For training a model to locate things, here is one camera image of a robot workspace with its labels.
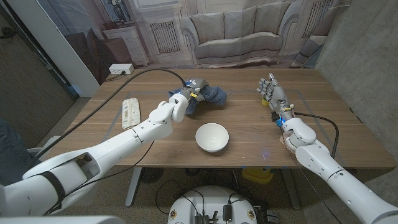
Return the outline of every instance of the printed backdrop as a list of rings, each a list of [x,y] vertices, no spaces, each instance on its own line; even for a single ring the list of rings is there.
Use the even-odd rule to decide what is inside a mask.
[[[99,84],[136,68],[310,68],[340,0],[38,0]]]

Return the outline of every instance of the blue cloth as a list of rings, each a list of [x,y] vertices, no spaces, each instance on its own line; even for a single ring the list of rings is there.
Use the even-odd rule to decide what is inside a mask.
[[[19,134],[0,118],[0,184],[7,186],[22,180],[32,159]]]
[[[172,97],[172,95],[178,93],[180,90],[181,89],[170,91],[169,97]],[[210,103],[223,105],[226,101],[226,92],[218,86],[210,87],[206,85],[200,90],[200,93],[203,95],[205,100],[209,101]],[[195,112],[195,108],[197,107],[198,103],[199,102],[193,98],[190,104],[188,105],[185,114],[193,114],[193,112]]]

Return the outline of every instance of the wall outlet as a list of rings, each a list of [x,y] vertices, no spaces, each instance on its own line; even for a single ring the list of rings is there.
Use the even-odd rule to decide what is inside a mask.
[[[123,71],[125,71],[126,74],[131,74],[132,71],[134,71],[134,67],[132,64],[112,64],[109,71],[112,75],[120,75]]]

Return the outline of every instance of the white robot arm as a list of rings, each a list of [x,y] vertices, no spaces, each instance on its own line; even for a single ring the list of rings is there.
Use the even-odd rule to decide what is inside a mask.
[[[23,180],[0,186],[0,216],[25,217],[56,213],[89,192],[119,161],[144,144],[169,136],[172,121],[181,122],[188,107],[189,92],[174,94],[161,102],[149,118],[93,147],[55,156],[28,170]]]
[[[362,223],[398,223],[398,208],[378,197],[330,156],[328,148],[317,140],[315,131],[294,117],[294,105],[288,104],[271,73],[269,78],[269,81],[261,79],[257,91],[269,102],[272,120],[282,128],[284,144],[298,162],[322,178]]]

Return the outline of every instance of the radiator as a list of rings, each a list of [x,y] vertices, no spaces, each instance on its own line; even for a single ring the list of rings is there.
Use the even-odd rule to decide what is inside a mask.
[[[150,27],[159,53],[171,53],[180,50],[173,21],[151,24]]]
[[[333,0],[318,1],[312,4],[311,14],[307,22],[303,37],[309,37],[316,28],[323,15],[330,8]]]

